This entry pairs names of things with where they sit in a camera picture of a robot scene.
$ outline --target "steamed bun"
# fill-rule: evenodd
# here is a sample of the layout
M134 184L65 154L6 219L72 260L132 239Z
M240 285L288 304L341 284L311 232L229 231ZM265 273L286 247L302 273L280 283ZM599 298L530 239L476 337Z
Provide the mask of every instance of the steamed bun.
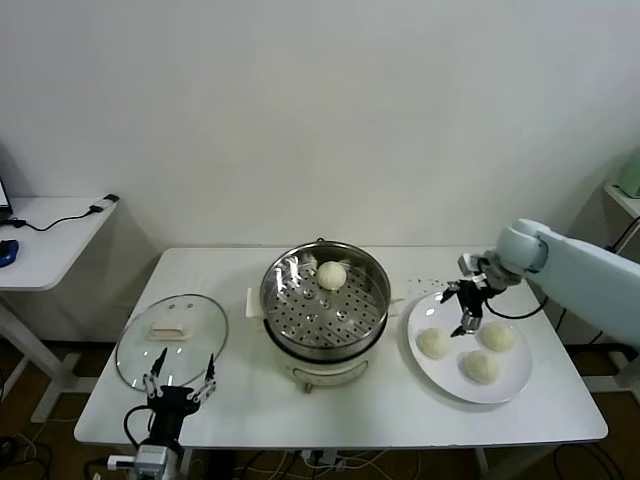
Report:
M418 347L427 357L440 360L451 351L451 339L439 328L428 328L418 335Z
M516 343L516 334L511 327L493 322L480 330L480 338L491 350L506 352Z
M324 262L316 273L318 285L325 290L338 290L347 281L347 270L338 262Z
M495 357L480 350L465 355L462 369L467 377L482 385L495 382L500 375L500 365Z

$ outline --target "white wall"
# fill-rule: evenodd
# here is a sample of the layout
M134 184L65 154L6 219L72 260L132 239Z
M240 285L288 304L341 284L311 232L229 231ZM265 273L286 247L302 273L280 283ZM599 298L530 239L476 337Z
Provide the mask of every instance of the white wall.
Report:
M100 308L172 245L565 230L637 143L630 3L0 0L3 168L14 193L124 198L139 251ZM80 323L40 333L112 336Z

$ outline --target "white plate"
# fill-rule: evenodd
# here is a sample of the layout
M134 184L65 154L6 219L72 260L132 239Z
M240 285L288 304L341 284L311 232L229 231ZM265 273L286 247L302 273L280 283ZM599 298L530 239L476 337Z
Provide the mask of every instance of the white plate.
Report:
M447 335L460 325L462 311L458 299L453 297L440 303L441 293L422 299L412 310L407 322L407 335L411 352L422 370L447 392L474 403L503 403L511 400L529 383L533 366L531 349L515 322L498 319L487 312L481 329L491 322L504 322L513 328L516 344L506 352L494 352L482 344L480 336L464 335L451 339L452 349L441 360L427 357L420 351L417 337L427 328L441 328ZM500 364L500 376L490 385L480 385L467 378L462 371L462 359L474 350L483 350L496 357Z

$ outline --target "glass lid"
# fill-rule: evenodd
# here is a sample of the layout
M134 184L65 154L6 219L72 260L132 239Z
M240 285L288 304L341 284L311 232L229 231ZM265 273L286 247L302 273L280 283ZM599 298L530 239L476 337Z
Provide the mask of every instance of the glass lid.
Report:
M167 348L158 385L182 386L203 375L220 356L229 335L222 307L203 295L185 294L160 300L135 317L116 346L120 378L144 391L142 376Z

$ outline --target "floor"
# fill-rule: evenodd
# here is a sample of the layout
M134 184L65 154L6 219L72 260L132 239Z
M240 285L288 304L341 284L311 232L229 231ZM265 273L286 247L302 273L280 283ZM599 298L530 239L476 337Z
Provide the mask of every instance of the floor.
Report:
M76 349L76 351L78 350L82 353L82 358L76 367L76 373L81 376L98 376L109 358L109 347L95 346ZM53 351L58 356L63 357L71 350L54 347ZM2 371L5 378L19 360L19 353L11 345L6 342L0 342L0 371ZM574 357L574 360L583 375L612 373L613 367L600 354L578 354ZM0 404L0 436L13 436L21 433L32 439L37 434L37 441L49 445L53 453L50 478L53 480L82 479L82 469L85 462L94 458L108 456L116 453L116 451L108 447L87 446L77 443L73 438L73 421L50 421L42 429L40 425L31 424L29 421L31 413L47 384L47 378L35 366L29 365L27 367L16 386L5 401ZM640 408L636 406L633 398L627 394L597 394L595 399L609 424L610 431L609 436L599 445L618 464L626 479L640 479L640 442L638 441ZM58 420L77 418L86 400L87 397L83 395L65 395L58 403L52 418ZM21 439L19 443L21 445L25 444ZM23 452L24 449L18 452L18 459L22 458ZM489 450L487 452L489 463L498 461L508 452L509 449L504 448ZM241 467L255 453L251 451L237 452L235 477L241 475ZM343 454L354 455L356 453L345 452ZM370 459L375 454L375 452L371 452L361 458ZM46 456L44 451L39 451L39 455L42 458ZM191 478L199 480L205 478L203 473L208 457L204 452L198 452L196 458L197 460L192 462ZM289 465L291 459L292 455L287 455L284 459L285 467ZM418 478L447 480L478 478L479 472L471 450L389 452L382 455L375 462L375 465L392 480L413 480L416 478L418 459L421 463L421 473ZM256 459L252 464L252 468L273 470L282 460L282 452L266 452ZM352 460L349 465L356 466L362 463L364 463L362 460ZM584 448L573 446L561 449L557 455L557 463L565 480L606 480L608 478L616 478L608 476ZM99 471L102 478L106 480L125 478L123 473ZM296 459L289 472L311 479L311 470L300 459ZM36 463L13 466L0 471L1 480L40 480L42 475L42 467ZM385 478L383 474L371 466L339 473L319 471L316 477L322 477L325 480L333 478L346 480ZM530 467L520 478L534 480L559 479L560 477L555 472L552 456L548 455ZM271 475L268 473L253 470L247 471L243 478L243 480L270 479Z

